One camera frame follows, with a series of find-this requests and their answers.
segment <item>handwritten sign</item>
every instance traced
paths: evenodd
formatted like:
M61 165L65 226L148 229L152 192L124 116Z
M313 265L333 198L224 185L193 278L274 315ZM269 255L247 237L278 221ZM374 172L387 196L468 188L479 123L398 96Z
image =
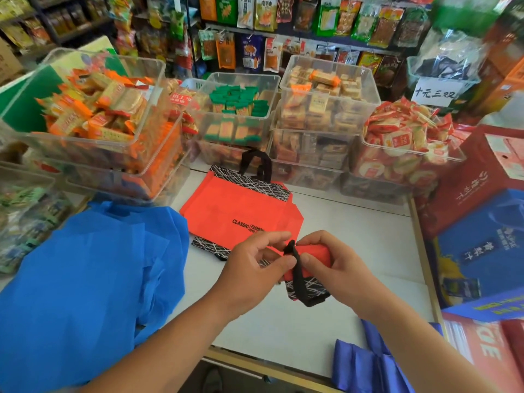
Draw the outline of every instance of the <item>handwritten sign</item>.
M458 80L422 77L411 100L421 105L447 107L461 93L464 83Z

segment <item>folded red bag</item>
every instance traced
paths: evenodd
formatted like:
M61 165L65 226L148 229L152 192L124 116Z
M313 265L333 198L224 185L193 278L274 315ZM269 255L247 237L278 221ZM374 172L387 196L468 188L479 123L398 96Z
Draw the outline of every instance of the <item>folded red bag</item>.
M293 255L297 259L295 267L284 275L288 297L292 300L298 299L310 308L324 302L331 294L316 277L302 268L300 255L304 253L314 256L327 267L331 267L331 253L322 244L296 246L294 240L284 248L284 255Z

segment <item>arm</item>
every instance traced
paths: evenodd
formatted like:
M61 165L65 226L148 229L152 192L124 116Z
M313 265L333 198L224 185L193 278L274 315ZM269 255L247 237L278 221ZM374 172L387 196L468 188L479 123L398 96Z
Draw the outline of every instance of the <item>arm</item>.
M329 248L331 269L309 254L301 256L302 265L339 302L375 324L417 393L498 392L426 320L373 276L352 248L325 231L311 233L297 244Z
M224 327L259 304L295 265L295 258L266 248L283 248L290 237L286 232L257 233L237 245L204 297L81 392L178 391ZM261 258L273 262L260 269Z

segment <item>black strap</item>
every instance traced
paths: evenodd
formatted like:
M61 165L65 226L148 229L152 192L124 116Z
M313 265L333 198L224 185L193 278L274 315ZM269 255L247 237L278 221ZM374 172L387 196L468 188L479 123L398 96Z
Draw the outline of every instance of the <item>black strap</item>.
M240 161L239 173L245 174L247 168L251 164L253 157L260 158L262 164L257 169L257 174L253 178L261 181L271 183L272 163L271 158L261 150L250 149L242 153L242 160Z
M304 275L302 274L300 255L295 248L294 240L291 240L289 244L286 245L284 248L284 255L292 255L297 259L297 264L293 267L293 288L295 291L295 296L300 302L310 308L311 306L323 303L326 298L331 296L331 294L326 292L325 294L318 295L316 297L309 297L308 289L305 286Z

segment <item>blue fabric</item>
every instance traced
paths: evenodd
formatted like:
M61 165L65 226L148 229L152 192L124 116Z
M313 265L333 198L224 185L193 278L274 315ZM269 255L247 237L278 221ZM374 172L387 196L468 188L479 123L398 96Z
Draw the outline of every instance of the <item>blue fabric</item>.
M79 385L118 362L183 297L188 248L171 208L102 203L69 218L0 292L0 391Z
M415 393L377 328L361 320L370 350L338 340L331 381L348 393ZM442 326L430 323L442 336Z

